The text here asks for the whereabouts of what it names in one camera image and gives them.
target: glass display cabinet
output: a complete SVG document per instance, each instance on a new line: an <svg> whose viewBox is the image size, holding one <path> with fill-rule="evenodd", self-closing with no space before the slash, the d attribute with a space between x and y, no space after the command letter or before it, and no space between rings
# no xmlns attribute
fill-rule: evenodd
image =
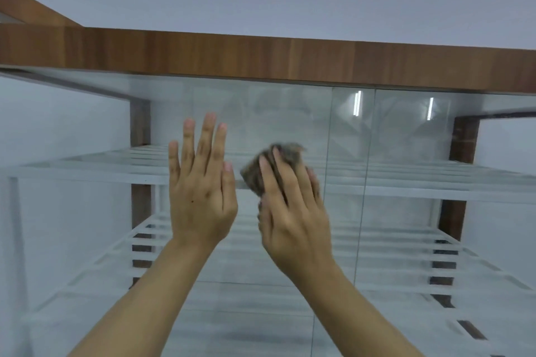
<svg viewBox="0 0 536 357"><path fill-rule="evenodd" d="M336 261L423 354L536 355L534 52L17 24L0 25L0 45L0 88L130 110L130 145L0 170L17 355L66 355L151 266L171 237L166 144L186 117L198 136L208 111L228 124L238 217L164 356L339 355L260 244L239 170L273 142L306 148ZM87 195L56 220L36 190L67 207L69 191ZM82 226L94 207L102 220ZM68 277L55 271L66 242Z"/></svg>

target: finger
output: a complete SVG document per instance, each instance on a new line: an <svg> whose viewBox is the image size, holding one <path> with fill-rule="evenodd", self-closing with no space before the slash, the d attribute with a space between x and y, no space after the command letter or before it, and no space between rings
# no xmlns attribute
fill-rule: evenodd
<svg viewBox="0 0 536 357"><path fill-rule="evenodd" d="M193 160L192 173L205 175L206 165L209 162L210 150L212 148L212 134L216 124L216 115L207 113L201 129L201 137L197 143L196 157Z"/></svg>
<svg viewBox="0 0 536 357"><path fill-rule="evenodd" d="M268 163L268 160L261 156L259 158L260 173L263 177L264 192L268 206L272 212L275 220L282 220L288 212L287 205L285 205L285 199L277 184L276 176L273 174L272 167Z"/></svg>
<svg viewBox="0 0 536 357"><path fill-rule="evenodd" d="M301 158L296 167L296 178L298 179L300 192L307 208L310 209L311 207L316 206L315 196L312 192L311 179Z"/></svg>
<svg viewBox="0 0 536 357"><path fill-rule="evenodd" d="M178 163L178 141L173 140L168 145L168 164L169 164L169 184L174 185L178 182L181 173L181 166Z"/></svg>
<svg viewBox="0 0 536 357"><path fill-rule="evenodd" d="M181 171L184 176L190 174L192 170L193 159L195 157L193 151L193 131L196 128L196 123L193 119L186 119L182 126L182 156L181 156Z"/></svg>
<svg viewBox="0 0 536 357"><path fill-rule="evenodd" d="M273 148L273 156L276 159L277 169L281 175L281 180L283 181L283 188L288 200L288 207L297 210L306 209L300 191L300 185L298 184L298 178L292 170L292 167L283 161L283 158L281 158L281 154L276 147Z"/></svg>
<svg viewBox="0 0 536 357"><path fill-rule="evenodd" d="M206 175L217 183L217 188L221 187L221 169L224 166L225 138L227 136L227 125L222 123L216 130L214 144L210 153L209 164L206 167Z"/></svg>
<svg viewBox="0 0 536 357"><path fill-rule="evenodd" d="M224 169L221 173L221 194L224 198L224 214L234 219L238 213L238 201L236 200L233 166L229 162L224 162Z"/></svg>
<svg viewBox="0 0 536 357"><path fill-rule="evenodd" d="M263 247L268 250L272 242L273 220L269 206L261 206L259 213L259 230Z"/></svg>
<svg viewBox="0 0 536 357"><path fill-rule="evenodd" d="M318 181L318 177L316 176L315 172L310 168L307 169L307 173L309 174L309 178L311 179L312 193L315 196L315 202L320 209L324 209L324 201L320 196L320 182Z"/></svg>

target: fingernail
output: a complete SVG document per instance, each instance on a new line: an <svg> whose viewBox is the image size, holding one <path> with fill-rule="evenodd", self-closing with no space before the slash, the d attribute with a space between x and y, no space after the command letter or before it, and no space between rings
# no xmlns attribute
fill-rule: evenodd
<svg viewBox="0 0 536 357"><path fill-rule="evenodd" d="M259 157L259 165L261 168L266 168L268 166L268 161L266 158L264 158L264 156Z"/></svg>

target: wooden top panel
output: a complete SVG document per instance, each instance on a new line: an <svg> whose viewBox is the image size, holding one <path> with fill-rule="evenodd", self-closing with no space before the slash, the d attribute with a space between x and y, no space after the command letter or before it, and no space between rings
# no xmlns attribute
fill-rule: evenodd
<svg viewBox="0 0 536 357"><path fill-rule="evenodd" d="M536 93L536 51L0 25L0 64Z"/></svg>
<svg viewBox="0 0 536 357"><path fill-rule="evenodd" d="M0 13L26 24L79 25L36 0L0 0Z"/></svg>

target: cabinet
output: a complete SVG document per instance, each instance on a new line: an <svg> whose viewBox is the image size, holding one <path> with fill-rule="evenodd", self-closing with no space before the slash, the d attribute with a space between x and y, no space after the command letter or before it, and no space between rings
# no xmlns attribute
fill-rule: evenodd
<svg viewBox="0 0 536 357"><path fill-rule="evenodd" d="M240 180L240 168L273 142L307 149L337 262L426 356L536 354L536 96L53 66L4 63L2 75L129 100L142 124L132 126L137 146L0 170L3 246L11 249L13 315L26 355L68 353L155 260L171 237L165 144L181 138L186 117L197 121L198 136L208 111L228 124L238 217L201 272L163 355L338 355L260 245L258 198ZM518 160L523 153L532 157ZM132 185L131 208L124 197L117 201L123 214L146 217L108 248L89 250L75 274L31 305L28 286L39 280L29 276L35 260L28 258L28 235L100 248L95 235L88 241L75 234L76 219L70 231L50 231L57 225L49 227L43 214L41 231L28 231L30 204L20 184L36 180ZM47 263L52 274L54 261Z"/></svg>

